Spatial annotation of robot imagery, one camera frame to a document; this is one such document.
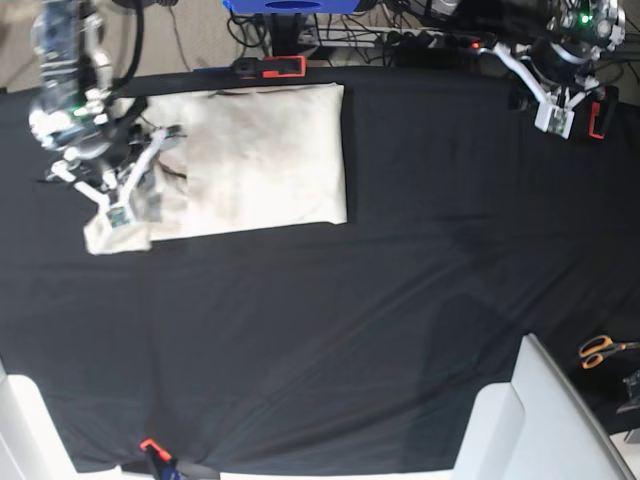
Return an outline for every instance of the black fabric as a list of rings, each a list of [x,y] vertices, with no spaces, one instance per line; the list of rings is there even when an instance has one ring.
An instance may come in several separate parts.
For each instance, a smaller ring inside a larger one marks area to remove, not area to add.
[[[506,84],[311,70],[346,85],[350,222],[91,257],[94,208],[36,183],[32,92],[0,98],[0,354],[39,385],[76,466],[140,460],[153,436],[221,471],[451,468],[476,393],[535,332],[610,432],[633,353],[580,372],[581,341],[640,338],[640,111],[605,141],[508,112]],[[138,79],[131,94],[238,86]]]

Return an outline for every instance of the blue box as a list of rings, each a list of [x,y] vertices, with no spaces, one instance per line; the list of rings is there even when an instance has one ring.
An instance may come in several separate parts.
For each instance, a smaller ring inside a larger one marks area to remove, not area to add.
[[[224,0],[238,14],[353,13],[359,0]]]

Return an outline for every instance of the white towel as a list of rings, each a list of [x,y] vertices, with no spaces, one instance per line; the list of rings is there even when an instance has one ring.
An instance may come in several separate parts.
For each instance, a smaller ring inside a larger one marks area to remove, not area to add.
[[[159,222],[85,227],[94,254],[149,250],[157,240],[347,221],[341,85],[191,92],[150,99],[144,113],[186,138],[155,167]]]

